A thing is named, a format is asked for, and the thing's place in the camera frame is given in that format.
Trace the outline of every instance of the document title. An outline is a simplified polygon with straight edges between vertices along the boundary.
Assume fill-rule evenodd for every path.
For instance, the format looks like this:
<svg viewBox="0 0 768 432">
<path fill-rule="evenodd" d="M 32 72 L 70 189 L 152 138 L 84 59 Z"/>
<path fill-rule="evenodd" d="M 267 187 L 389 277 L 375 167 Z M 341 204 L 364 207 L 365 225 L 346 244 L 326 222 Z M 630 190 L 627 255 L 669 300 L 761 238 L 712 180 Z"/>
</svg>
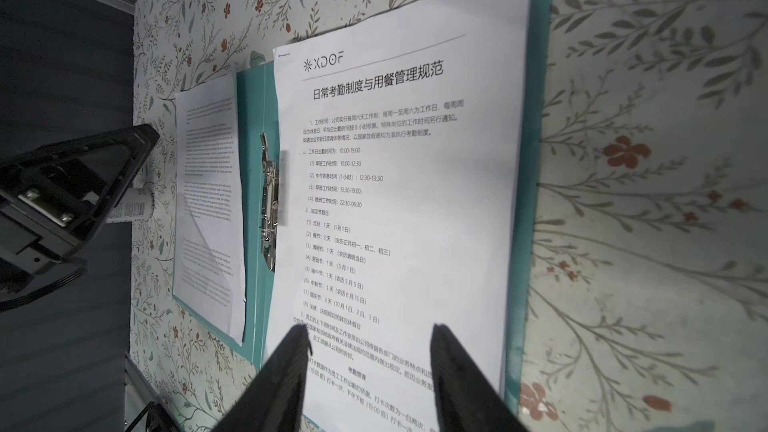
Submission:
<svg viewBox="0 0 768 432">
<path fill-rule="evenodd" d="M 442 75 L 442 60 L 436 60 L 435 62 L 425 63 L 409 69 L 374 76 L 372 79 L 360 79 L 354 82 L 341 83 L 338 86 L 315 89 L 314 97 L 315 100 L 327 99 L 328 97 L 343 96 L 346 94 L 362 92 L 364 90 L 368 91 L 396 86 L 404 82 L 415 82 L 417 80 L 428 79 L 429 77 L 439 75 Z"/>
</svg>

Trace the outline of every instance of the english text document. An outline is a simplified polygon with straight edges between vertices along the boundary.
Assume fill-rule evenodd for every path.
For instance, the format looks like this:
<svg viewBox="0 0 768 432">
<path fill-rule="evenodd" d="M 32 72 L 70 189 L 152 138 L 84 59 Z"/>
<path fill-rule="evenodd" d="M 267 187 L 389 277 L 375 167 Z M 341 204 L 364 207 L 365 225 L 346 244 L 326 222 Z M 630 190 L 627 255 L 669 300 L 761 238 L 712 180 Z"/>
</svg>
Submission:
<svg viewBox="0 0 768 432">
<path fill-rule="evenodd" d="M 176 95 L 174 295 L 237 342 L 245 327 L 235 74 Z"/>
<path fill-rule="evenodd" d="M 418 0 L 275 51 L 266 352 L 296 323 L 326 432 L 437 430 L 429 340 L 497 390 L 530 0 Z"/>
</svg>

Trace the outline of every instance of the metal bracket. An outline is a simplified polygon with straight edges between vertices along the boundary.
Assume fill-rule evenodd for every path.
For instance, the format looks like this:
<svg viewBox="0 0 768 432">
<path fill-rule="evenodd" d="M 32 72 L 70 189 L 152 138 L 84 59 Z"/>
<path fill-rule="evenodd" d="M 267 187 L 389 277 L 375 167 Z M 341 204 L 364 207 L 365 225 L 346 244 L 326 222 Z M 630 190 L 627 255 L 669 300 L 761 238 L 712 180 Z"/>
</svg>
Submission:
<svg viewBox="0 0 768 432">
<path fill-rule="evenodd" d="M 275 245 L 277 240 L 277 190 L 280 174 L 277 164 L 270 160 L 266 136 L 261 133 L 261 166 L 264 169 L 264 188 L 261 192 L 261 253 L 266 266 L 275 271 Z"/>
<path fill-rule="evenodd" d="M 36 188 L 27 189 L 23 194 L 19 194 L 18 198 L 34 210 L 50 218 L 57 226 L 66 227 L 74 219 L 74 214 L 66 212 L 61 206 L 45 200 Z"/>
</svg>

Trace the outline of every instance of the ring binder mechanism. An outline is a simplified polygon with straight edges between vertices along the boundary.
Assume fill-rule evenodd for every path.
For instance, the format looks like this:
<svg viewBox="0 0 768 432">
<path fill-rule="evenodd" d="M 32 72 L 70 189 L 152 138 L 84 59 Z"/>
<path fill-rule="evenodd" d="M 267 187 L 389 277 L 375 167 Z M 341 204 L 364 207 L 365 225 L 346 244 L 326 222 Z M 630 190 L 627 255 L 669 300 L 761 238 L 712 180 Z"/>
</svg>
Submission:
<svg viewBox="0 0 768 432">
<path fill-rule="evenodd" d="M 277 240 L 277 188 L 280 174 L 277 164 L 270 160 L 266 135 L 261 133 L 261 166 L 264 169 L 264 188 L 261 193 L 261 253 L 266 266 L 275 271 L 275 245 Z"/>
</svg>

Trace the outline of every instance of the xdof logo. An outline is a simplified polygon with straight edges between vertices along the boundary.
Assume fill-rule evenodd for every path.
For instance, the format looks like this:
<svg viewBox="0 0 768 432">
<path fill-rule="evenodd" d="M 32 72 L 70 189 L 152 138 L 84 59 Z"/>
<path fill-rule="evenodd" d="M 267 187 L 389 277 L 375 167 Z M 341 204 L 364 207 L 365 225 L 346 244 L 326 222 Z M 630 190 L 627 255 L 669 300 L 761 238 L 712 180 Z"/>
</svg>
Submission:
<svg viewBox="0 0 768 432">
<path fill-rule="evenodd" d="M 310 72 L 311 70 L 324 69 L 325 67 L 334 66 L 337 63 L 341 63 L 344 51 L 341 50 L 337 53 L 332 53 L 327 56 L 320 56 L 316 59 L 307 59 L 304 61 L 304 71 Z"/>
</svg>

